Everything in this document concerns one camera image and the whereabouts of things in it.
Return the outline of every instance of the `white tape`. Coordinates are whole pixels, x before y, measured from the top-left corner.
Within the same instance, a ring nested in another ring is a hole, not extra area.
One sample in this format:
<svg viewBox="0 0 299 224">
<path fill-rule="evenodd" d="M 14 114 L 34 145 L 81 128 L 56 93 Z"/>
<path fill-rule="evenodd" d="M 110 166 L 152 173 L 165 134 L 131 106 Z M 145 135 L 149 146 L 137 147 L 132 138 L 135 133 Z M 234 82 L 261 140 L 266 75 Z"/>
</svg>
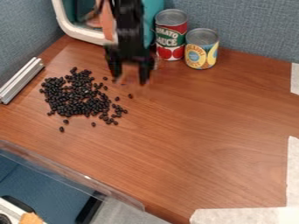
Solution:
<svg viewBox="0 0 299 224">
<path fill-rule="evenodd" d="M 289 137 L 288 207 L 198 209 L 191 224 L 298 224 L 299 223 L 299 139 Z"/>
<path fill-rule="evenodd" d="M 287 184 L 287 206 L 299 207 L 299 139 L 293 136 L 289 137 Z"/>
<path fill-rule="evenodd" d="M 191 224 L 298 224 L 299 207 L 199 209 Z"/>
<path fill-rule="evenodd" d="M 291 93 L 299 95 L 299 64 L 292 64 Z"/>
</svg>

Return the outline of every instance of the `tin can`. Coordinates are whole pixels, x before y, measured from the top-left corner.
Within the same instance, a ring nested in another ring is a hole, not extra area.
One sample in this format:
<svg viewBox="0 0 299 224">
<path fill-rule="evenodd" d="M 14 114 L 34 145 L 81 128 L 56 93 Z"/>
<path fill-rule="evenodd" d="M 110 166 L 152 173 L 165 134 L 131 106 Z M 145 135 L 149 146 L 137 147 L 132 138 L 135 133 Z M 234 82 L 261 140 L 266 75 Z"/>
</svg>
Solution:
<svg viewBox="0 0 299 224">
<path fill-rule="evenodd" d="M 184 57 L 187 15 L 181 10 L 163 10 L 156 15 L 156 53 L 164 60 Z"/>
<path fill-rule="evenodd" d="M 191 30 L 186 35 L 185 62 L 195 69 L 213 67 L 216 64 L 218 48 L 217 32 L 205 28 Z"/>
</svg>

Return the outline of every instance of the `wooden tabletop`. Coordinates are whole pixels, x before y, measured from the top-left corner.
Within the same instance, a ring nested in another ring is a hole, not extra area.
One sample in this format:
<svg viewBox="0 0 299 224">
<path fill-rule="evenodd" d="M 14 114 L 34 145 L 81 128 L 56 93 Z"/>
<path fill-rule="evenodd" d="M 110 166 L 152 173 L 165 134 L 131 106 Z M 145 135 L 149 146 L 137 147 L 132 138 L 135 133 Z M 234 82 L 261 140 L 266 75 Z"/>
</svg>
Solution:
<svg viewBox="0 0 299 224">
<path fill-rule="evenodd" d="M 288 137 L 299 137 L 290 63 L 221 49 L 212 69 L 162 61 L 139 87 L 112 84 L 101 46 L 65 36 L 41 57 L 45 70 L 0 106 L 0 139 L 121 190 L 172 223 L 188 223 L 198 208 L 285 206 Z M 98 82 L 108 76 L 108 95 L 129 111 L 119 126 L 72 117 L 60 133 L 64 118 L 47 116 L 40 84 L 74 66 Z"/>
</svg>

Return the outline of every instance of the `gray wall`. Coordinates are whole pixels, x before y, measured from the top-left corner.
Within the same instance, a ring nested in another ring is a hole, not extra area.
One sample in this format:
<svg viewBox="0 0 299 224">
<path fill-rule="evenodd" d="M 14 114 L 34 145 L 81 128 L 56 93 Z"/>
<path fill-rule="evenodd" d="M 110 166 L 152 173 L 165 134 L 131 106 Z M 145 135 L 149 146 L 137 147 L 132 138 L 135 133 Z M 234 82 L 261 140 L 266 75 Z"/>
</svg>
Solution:
<svg viewBox="0 0 299 224">
<path fill-rule="evenodd" d="M 190 28 L 215 29 L 224 47 L 299 62 L 299 0 L 165 0 Z"/>
<path fill-rule="evenodd" d="M 63 32 L 56 22 L 51 0 L 0 0 L 0 21 L 1 87 Z"/>
<path fill-rule="evenodd" d="M 189 12 L 190 28 L 217 30 L 224 47 L 299 62 L 299 0 L 165 2 L 168 8 Z M 51 0 L 0 0 L 0 21 L 1 87 L 63 32 Z"/>
</svg>

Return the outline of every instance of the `clear plastic bin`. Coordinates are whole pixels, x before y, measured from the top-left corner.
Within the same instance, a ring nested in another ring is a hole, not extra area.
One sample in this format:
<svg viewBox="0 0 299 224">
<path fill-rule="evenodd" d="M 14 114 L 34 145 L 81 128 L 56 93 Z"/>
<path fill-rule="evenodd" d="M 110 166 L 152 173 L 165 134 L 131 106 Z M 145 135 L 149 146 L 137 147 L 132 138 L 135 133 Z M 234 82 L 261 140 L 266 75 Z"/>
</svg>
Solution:
<svg viewBox="0 0 299 224">
<path fill-rule="evenodd" d="M 13 143 L 0 141 L 0 197 L 4 196 L 26 204 L 49 224 L 143 224 L 146 215 L 143 204 L 136 199 Z M 4 211 L 9 209 L 0 200 L 0 214 Z M 13 209 L 10 212 L 20 218 Z"/>
</svg>

